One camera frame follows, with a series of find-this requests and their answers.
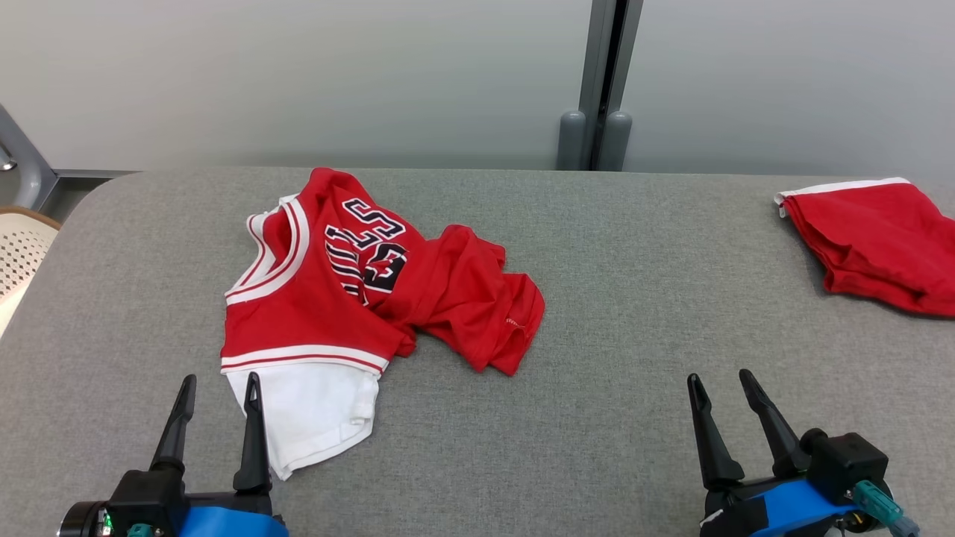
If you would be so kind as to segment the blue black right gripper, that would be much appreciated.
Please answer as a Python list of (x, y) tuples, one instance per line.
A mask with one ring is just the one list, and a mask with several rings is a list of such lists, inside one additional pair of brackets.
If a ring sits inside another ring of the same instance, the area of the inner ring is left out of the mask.
[(846, 489), (823, 489), (795, 478), (810, 466), (791, 425), (753, 373), (738, 373), (751, 411), (760, 418), (773, 455), (775, 478), (743, 480), (742, 466), (730, 455), (712, 416), (712, 401), (699, 374), (688, 376), (690, 412), (701, 479), (707, 496), (700, 537), (838, 537), (838, 525), (857, 508), (851, 499), (859, 480), (836, 480)]

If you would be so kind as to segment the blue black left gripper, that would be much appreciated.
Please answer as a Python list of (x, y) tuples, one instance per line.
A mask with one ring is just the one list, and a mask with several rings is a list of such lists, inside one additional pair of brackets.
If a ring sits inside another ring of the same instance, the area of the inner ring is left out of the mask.
[[(150, 471), (184, 473), (187, 425), (194, 413), (197, 377), (188, 374), (178, 389), (176, 401), (160, 435)], [(272, 474), (267, 452), (265, 413), (260, 378), (248, 375), (245, 398), (245, 432), (239, 470), (233, 479), (235, 492), (192, 494), (189, 511), (178, 537), (289, 537), (281, 516), (273, 512)]]

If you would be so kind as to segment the red white basketball jersey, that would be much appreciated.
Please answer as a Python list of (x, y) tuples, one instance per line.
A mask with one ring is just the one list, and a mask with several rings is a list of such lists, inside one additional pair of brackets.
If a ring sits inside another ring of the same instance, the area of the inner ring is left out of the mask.
[(504, 247), (459, 224), (428, 240), (349, 173), (315, 168), (245, 227), (258, 254), (225, 293), (221, 372), (239, 401), (259, 378), (281, 480), (372, 434), (380, 378), (417, 334), (513, 375), (545, 316)]

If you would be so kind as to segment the red white shorts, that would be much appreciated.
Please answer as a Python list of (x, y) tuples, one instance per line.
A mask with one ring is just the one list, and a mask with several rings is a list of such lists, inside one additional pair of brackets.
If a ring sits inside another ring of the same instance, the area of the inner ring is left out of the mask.
[(955, 319), (955, 219), (903, 178), (819, 184), (774, 195), (833, 295)]

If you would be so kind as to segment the beige perforated chair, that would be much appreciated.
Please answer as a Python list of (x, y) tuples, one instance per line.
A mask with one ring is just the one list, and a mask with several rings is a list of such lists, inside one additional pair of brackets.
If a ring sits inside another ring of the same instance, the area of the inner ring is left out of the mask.
[(41, 213), (0, 207), (0, 337), (59, 230), (57, 221)]

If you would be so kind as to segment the grey metal frame bar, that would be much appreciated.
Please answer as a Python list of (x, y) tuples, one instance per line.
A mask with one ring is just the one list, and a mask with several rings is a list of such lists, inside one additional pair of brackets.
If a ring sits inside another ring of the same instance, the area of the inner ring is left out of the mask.
[(27, 210), (41, 211), (57, 187), (59, 177), (2, 104), (0, 146), (19, 170), (20, 187), (13, 203)]

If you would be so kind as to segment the grey partition post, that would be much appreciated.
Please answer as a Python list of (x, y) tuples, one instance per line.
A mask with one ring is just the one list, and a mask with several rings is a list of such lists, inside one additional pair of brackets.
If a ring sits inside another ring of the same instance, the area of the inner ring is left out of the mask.
[(558, 170), (623, 170), (633, 125), (623, 96), (644, 4), (591, 0), (579, 102), (559, 122)]

